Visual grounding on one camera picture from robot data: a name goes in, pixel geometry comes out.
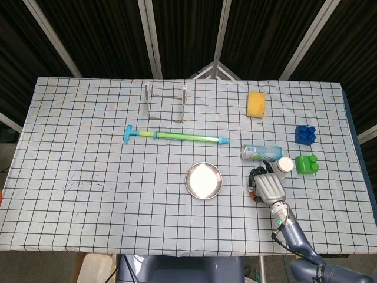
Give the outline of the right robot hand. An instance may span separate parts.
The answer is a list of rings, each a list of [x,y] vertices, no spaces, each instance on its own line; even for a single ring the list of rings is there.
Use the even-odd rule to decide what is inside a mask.
[[[277,174],[269,162],[263,161],[264,166],[255,167],[248,177],[248,191],[251,200],[273,206],[277,202],[286,200],[286,192]]]

